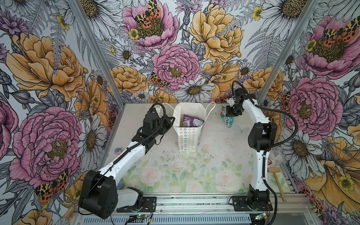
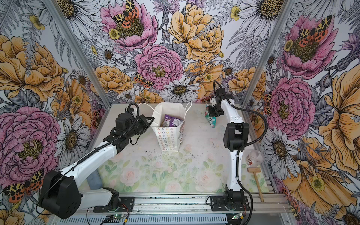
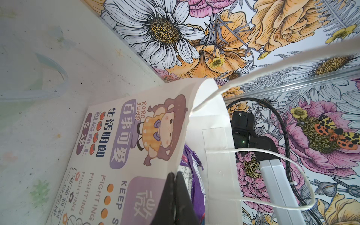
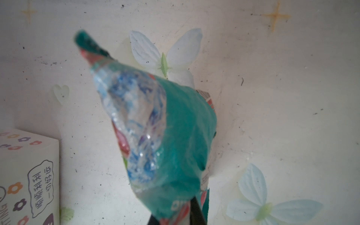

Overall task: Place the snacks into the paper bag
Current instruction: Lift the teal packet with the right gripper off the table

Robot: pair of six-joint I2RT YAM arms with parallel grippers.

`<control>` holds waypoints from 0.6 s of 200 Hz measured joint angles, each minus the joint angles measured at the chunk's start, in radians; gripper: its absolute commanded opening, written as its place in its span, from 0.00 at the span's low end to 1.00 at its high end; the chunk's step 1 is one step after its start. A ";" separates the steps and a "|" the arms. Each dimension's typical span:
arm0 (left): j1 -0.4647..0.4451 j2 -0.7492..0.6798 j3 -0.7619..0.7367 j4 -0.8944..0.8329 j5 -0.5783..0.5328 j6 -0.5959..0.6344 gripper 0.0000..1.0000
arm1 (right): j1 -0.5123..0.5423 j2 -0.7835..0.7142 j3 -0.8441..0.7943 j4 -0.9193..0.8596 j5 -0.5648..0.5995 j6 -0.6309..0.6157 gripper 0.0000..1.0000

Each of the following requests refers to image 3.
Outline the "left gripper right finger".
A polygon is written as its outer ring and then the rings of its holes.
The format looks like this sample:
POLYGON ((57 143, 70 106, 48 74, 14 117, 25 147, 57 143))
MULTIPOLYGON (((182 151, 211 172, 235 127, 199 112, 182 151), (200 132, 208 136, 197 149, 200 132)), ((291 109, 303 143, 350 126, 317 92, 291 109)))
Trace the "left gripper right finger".
POLYGON ((183 174, 177 172, 175 178, 175 225, 199 225, 200 221, 195 214, 183 174))

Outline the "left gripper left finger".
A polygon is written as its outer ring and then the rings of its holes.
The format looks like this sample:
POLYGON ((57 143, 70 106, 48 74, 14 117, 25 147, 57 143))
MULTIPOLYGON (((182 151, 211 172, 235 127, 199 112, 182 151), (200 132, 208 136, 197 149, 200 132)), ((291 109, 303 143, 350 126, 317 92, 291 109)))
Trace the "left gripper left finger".
POLYGON ((175 174, 169 173, 151 225, 174 225, 175 174))

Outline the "purple snack packet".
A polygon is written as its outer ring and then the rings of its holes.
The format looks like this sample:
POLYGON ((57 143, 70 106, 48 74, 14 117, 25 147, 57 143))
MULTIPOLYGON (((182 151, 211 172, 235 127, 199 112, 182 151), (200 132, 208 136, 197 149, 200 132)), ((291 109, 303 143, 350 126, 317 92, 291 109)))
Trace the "purple snack packet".
POLYGON ((194 212, 200 224, 204 225, 206 193, 199 169, 203 171, 203 165, 199 157, 185 144, 178 171, 184 177, 194 212))

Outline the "white printed paper bag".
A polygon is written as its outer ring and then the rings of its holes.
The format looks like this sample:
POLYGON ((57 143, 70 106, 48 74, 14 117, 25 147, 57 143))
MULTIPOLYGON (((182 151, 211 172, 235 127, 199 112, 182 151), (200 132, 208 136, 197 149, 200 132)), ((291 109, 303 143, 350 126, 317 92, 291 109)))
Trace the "white printed paper bag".
POLYGON ((166 178, 176 178, 185 145, 204 171, 205 224, 242 224, 230 116, 222 94, 269 73, 322 56, 359 52, 358 37, 299 53, 222 87, 186 78, 89 107, 49 225, 161 225, 166 178))

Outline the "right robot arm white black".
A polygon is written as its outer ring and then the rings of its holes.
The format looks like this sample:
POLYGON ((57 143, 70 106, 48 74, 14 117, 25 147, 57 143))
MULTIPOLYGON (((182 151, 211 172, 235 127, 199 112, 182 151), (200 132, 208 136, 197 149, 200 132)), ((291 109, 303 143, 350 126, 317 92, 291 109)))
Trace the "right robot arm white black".
MULTIPOLYGON (((255 133, 255 117, 249 112, 232 114, 234 146, 256 148, 284 155, 286 149, 279 146, 277 138, 255 133)), ((245 197, 282 207, 297 207, 298 201, 286 175, 286 161, 263 152, 237 152, 235 154, 238 179, 245 197)))

